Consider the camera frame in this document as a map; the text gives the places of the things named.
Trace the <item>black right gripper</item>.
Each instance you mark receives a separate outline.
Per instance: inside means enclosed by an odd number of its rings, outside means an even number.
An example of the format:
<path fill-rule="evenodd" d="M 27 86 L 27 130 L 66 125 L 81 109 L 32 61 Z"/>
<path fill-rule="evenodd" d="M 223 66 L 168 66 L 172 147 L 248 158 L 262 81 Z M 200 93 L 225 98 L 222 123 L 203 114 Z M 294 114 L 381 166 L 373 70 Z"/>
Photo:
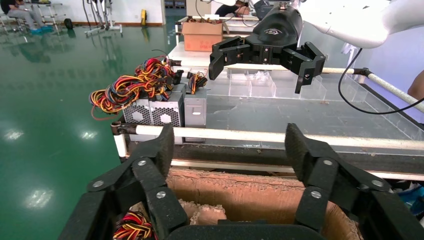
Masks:
<path fill-rule="evenodd" d="M 300 94 L 303 86 L 311 85 L 323 72 L 326 61 L 312 42 L 297 48 L 302 28 L 302 16 L 296 8 L 274 7 L 245 38 L 245 44 L 237 35 L 212 46 L 209 79 L 215 80 L 225 66 L 239 63 L 282 65 L 297 75 L 294 93 Z"/>

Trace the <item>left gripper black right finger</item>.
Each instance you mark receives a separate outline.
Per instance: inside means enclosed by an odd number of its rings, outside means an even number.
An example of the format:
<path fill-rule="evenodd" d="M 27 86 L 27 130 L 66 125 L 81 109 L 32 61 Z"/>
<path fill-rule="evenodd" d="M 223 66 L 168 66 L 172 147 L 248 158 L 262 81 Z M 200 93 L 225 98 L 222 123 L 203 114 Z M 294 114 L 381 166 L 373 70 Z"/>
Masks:
<path fill-rule="evenodd" d="M 424 228 L 391 185 L 342 160 L 324 141 L 306 137 L 289 123 L 284 139 L 286 157 L 305 189 L 294 223 L 323 238 L 328 203 L 356 221 L 365 240 L 421 240 Z"/>

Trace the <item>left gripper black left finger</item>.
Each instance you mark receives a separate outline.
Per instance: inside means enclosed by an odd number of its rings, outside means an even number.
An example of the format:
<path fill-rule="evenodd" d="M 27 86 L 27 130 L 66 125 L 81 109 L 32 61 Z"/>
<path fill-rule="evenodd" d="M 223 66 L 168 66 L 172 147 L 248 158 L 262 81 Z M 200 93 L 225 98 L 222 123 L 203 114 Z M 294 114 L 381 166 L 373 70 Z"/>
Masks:
<path fill-rule="evenodd" d="M 174 131 L 165 124 L 155 139 L 139 143 L 130 157 L 86 186 L 60 240 L 111 240 L 116 223 L 143 203 L 160 240 L 188 224 L 188 216 L 166 178 L 174 151 Z"/>

